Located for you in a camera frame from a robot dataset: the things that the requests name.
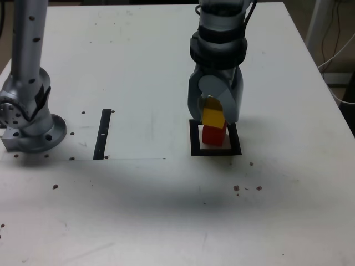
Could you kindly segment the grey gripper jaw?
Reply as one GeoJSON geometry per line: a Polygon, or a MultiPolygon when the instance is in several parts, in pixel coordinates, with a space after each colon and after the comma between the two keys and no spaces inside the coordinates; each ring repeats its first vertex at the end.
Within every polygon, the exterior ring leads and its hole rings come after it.
{"type": "Polygon", "coordinates": [[[201,108],[203,109],[207,105],[208,98],[215,98],[222,107],[222,112],[227,123],[234,124],[238,122],[243,85],[243,77],[239,67],[234,69],[231,80],[225,74],[222,74],[222,76],[203,76],[198,82],[198,87],[202,92],[202,99],[200,100],[201,108]]]}
{"type": "Polygon", "coordinates": [[[201,121],[201,111],[199,107],[199,100],[202,94],[199,89],[199,80],[201,77],[203,77],[203,72],[200,68],[195,68],[189,78],[187,105],[192,118],[196,121],[201,121]]]}

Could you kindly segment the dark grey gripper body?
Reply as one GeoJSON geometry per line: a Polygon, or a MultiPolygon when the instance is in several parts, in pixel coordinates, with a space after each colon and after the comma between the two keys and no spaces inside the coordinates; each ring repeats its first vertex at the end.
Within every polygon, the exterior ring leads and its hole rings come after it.
{"type": "Polygon", "coordinates": [[[237,67],[226,70],[216,70],[196,64],[194,68],[194,87],[198,88],[199,80],[208,75],[221,79],[231,88],[237,87],[237,67]]]}

